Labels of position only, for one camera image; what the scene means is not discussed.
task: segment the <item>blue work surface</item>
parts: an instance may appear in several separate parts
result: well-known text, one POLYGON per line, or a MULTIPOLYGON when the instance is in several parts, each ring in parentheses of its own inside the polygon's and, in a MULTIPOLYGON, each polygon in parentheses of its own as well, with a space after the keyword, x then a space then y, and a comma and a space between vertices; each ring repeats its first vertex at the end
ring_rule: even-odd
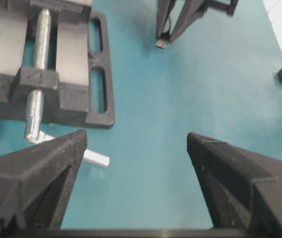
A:
MULTIPOLYGON (((233 18, 209 9, 164 51, 155 48, 156 1, 96 0, 94 10, 108 20, 116 124, 88 129, 88 144, 111 164, 82 164, 63 228, 211 227, 189 132, 282 159, 282 53, 262 1, 239 1, 233 18)), ((0 120, 0 155, 28 146, 23 130, 0 120)))

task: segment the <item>metal rod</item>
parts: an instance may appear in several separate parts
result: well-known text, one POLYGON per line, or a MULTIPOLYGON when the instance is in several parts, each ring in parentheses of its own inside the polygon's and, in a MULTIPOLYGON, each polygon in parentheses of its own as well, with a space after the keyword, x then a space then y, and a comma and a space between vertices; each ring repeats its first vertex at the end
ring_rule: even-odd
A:
POLYGON ((27 98, 26 126, 24 138, 34 143, 41 131, 43 116, 44 94, 41 90, 33 90, 27 98))
POLYGON ((108 167, 110 163, 110 158, 106 155, 102 155, 86 149, 83 155, 83 161, 100 167, 108 167))
POLYGON ((38 16, 33 56, 34 67, 42 70, 47 69, 51 27, 52 16, 50 11, 48 9, 43 9, 38 16))
MULTIPOLYGON (((33 65, 35 68, 47 69, 48 53, 51 37, 52 17, 50 11, 43 9, 37 21, 33 65)), ((33 90, 27 98, 26 126, 24 139, 35 143, 41 131, 43 117, 44 93, 41 90, 33 90)))

